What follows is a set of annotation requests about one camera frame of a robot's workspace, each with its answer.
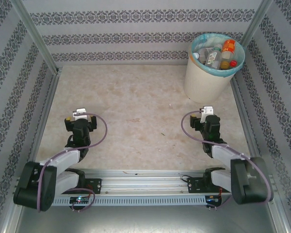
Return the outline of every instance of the bin liner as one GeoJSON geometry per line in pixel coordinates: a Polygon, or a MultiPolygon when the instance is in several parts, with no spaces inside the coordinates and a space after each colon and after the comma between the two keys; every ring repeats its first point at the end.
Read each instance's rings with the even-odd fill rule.
{"type": "Polygon", "coordinates": [[[219,77],[228,77],[232,74],[235,74],[238,70],[240,70],[243,66],[244,59],[245,59],[245,52],[244,48],[236,41],[236,48],[233,55],[233,60],[237,61],[237,66],[228,69],[228,70],[216,70],[210,67],[207,67],[203,64],[201,64],[194,56],[193,52],[198,52],[202,48],[209,48],[213,47],[216,44],[224,44],[224,42],[228,39],[232,39],[231,37],[223,34],[217,34],[217,33],[205,33],[202,34],[194,39],[194,41],[189,46],[189,57],[193,61],[195,65],[197,65],[199,68],[201,68],[203,71],[219,77]]]}

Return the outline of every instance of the wire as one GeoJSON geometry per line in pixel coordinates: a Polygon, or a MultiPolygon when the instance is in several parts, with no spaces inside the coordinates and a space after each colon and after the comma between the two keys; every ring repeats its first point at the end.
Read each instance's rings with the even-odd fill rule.
{"type": "Polygon", "coordinates": [[[67,191],[89,191],[90,194],[89,194],[88,198],[90,197],[91,194],[93,194],[93,200],[91,201],[91,203],[89,203],[89,205],[85,206],[85,207],[84,207],[83,209],[81,209],[81,210],[76,210],[76,209],[74,209],[73,207],[74,207],[74,204],[75,204],[75,203],[72,203],[71,209],[72,209],[73,212],[74,212],[74,211],[77,211],[78,213],[80,213],[80,212],[82,212],[82,211],[84,211],[84,210],[87,210],[87,209],[88,209],[89,207],[91,207],[91,206],[94,204],[94,202],[95,202],[95,198],[96,198],[96,196],[95,196],[95,193],[93,192],[93,190],[91,190],[91,189],[87,189],[87,188],[70,188],[70,189],[68,189],[67,191]]]}
{"type": "Polygon", "coordinates": [[[184,179],[183,179],[184,176],[185,176],[185,177],[188,177],[188,178],[192,178],[192,176],[188,176],[188,175],[183,175],[183,176],[181,176],[182,181],[184,181],[185,183],[187,183],[188,180],[184,180],[184,179]]]}
{"type": "Polygon", "coordinates": [[[209,204],[209,203],[207,203],[206,206],[207,206],[207,205],[210,206],[210,207],[212,207],[212,208],[214,208],[215,210],[217,210],[217,207],[216,207],[215,205],[213,205],[213,204],[209,204]]]}
{"type": "Polygon", "coordinates": [[[260,174],[260,176],[262,177],[262,179],[264,180],[264,183],[266,185],[266,188],[267,188],[267,198],[265,199],[265,201],[263,201],[262,203],[263,204],[266,204],[268,203],[271,198],[272,198],[272,190],[271,190],[271,186],[266,178],[266,176],[263,174],[263,172],[260,170],[260,168],[255,164],[253,163],[247,156],[245,156],[243,153],[240,153],[236,150],[234,150],[233,148],[229,147],[227,144],[218,144],[218,143],[215,143],[215,142],[210,142],[210,141],[205,141],[205,140],[201,140],[201,139],[198,139],[196,137],[193,137],[191,136],[188,132],[185,131],[184,127],[183,127],[183,122],[184,122],[184,119],[190,115],[190,114],[193,114],[193,113],[202,113],[203,111],[192,111],[192,112],[189,112],[187,113],[186,115],[183,116],[182,120],[181,120],[181,128],[183,130],[183,132],[191,139],[195,140],[195,141],[198,141],[198,142],[202,142],[202,143],[208,143],[208,144],[212,144],[212,145],[216,145],[216,146],[220,146],[220,147],[223,147],[223,148],[227,148],[229,151],[235,153],[236,155],[240,156],[241,158],[245,159],[246,161],[248,161],[248,163],[251,164],[251,166],[260,174]]]}
{"type": "Polygon", "coordinates": [[[220,187],[220,188],[219,188],[219,199],[222,198],[222,191],[223,191],[223,189],[220,187]]]}
{"type": "MultiPolygon", "coordinates": [[[[106,138],[106,136],[107,136],[107,133],[108,133],[108,126],[107,126],[106,121],[105,121],[102,117],[100,117],[100,116],[98,116],[98,115],[96,115],[96,114],[92,114],[92,113],[82,113],[82,114],[78,114],[77,116],[79,116],[79,115],[95,116],[95,117],[99,118],[99,119],[104,123],[104,125],[105,125],[105,128],[106,128],[105,134],[104,134],[104,136],[102,137],[102,139],[101,139],[99,142],[95,143],[95,144],[92,144],[92,145],[89,145],[89,146],[86,146],[86,147],[78,147],[78,148],[71,148],[71,149],[68,149],[68,150],[63,150],[63,151],[59,152],[58,154],[54,155],[53,157],[51,157],[51,158],[50,158],[50,159],[49,159],[49,160],[44,164],[44,166],[43,166],[42,169],[41,169],[41,173],[40,173],[39,180],[38,180],[38,193],[37,193],[37,210],[38,210],[38,212],[41,211],[41,210],[40,210],[40,205],[41,205],[41,188],[42,188],[42,179],[43,179],[43,174],[44,174],[45,168],[48,166],[48,164],[51,163],[51,162],[53,161],[53,159],[56,159],[57,157],[61,156],[61,155],[64,154],[64,153],[67,153],[67,152],[70,152],[70,151],[73,151],[73,150],[81,150],[81,149],[86,149],[86,148],[92,148],[92,147],[95,147],[95,146],[99,145],[100,143],[102,143],[102,141],[105,140],[105,138],[106,138]]],[[[88,192],[92,192],[92,193],[94,193],[91,189],[85,189],[84,191],[88,191],[88,192]]]]}

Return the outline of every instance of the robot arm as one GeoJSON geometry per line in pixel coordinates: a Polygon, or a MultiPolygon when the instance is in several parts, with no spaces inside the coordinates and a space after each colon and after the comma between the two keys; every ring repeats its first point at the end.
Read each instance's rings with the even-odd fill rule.
{"type": "MultiPolygon", "coordinates": [[[[73,164],[80,162],[87,154],[88,148],[68,151],[71,148],[87,147],[91,144],[89,132],[97,128],[96,117],[87,119],[85,109],[77,109],[73,112],[74,120],[65,119],[66,129],[72,131],[62,155],[53,159],[46,167],[41,188],[40,209],[46,211],[52,205],[54,197],[70,188],[84,188],[85,174],[76,169],[70,169],[73,164]]],[[[37,208],[38,179],[42,167],[50,159],[40,163],[28,162],[22,171],[16,191],[14,203],[37,208]]]]}
{"type": "MultiPolygon", "coordinates": [[[[206,106],[201,118],[190,117],[190,125],[200,131],[205,141],[226,144],[220,138],[220,118],[214,115],[213,108],[206,106]]],[[[215,185],[232,193],[238,204],[263,202],[267,199],[267,188],[261,175],[252,168],[251,164],[233,151],[218,145],[203,142],[203,150],[211,158],[222,162],[222,167],[206,169],[203,184],[215,185]]],[[[266,164],[262,158],[249,158],[261,170],[270,184],[266,164]]]]}

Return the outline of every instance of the wall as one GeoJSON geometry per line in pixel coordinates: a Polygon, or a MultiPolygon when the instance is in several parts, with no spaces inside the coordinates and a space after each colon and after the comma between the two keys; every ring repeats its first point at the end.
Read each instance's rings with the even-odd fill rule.
{"type": "Polygon", "coordinates": [[[27,162],[52,73],[8,0],[0,0],[0,223],[27,162]]]}
{"type": "Polygon", "coordinates": [[[261,0],[24,0],[59,67],[186,64],[204,32],[240,40],[261,0]]]}
{"type": "Polygon", "coordinates": [[[291,224],[291,0],[272,3],[236,81],[291,224]]]}

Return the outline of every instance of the beige floor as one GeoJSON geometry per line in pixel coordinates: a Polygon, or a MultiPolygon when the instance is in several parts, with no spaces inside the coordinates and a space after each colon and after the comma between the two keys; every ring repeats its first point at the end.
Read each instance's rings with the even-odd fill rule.
{"type": "MultiPolygon", "coordinates": [[[[65,130],[64,119],[85,107],[107,121],[109,132],[75,168],[188,170],[220,165],[181,130],[183,115],[203,106],[185,95],[185,71],[186,66],[65,66],[37,161],[63,149],[71,134],[65,130]]],[[[230,86],[213,107],[221,118],[222,138],[248,153],[230,86]]],[[[189,118],[185,128],[200,138],[189,127],[189,118]]],[[[92,143],[103,134],[104,126],[98,121],[92,143]]]]}

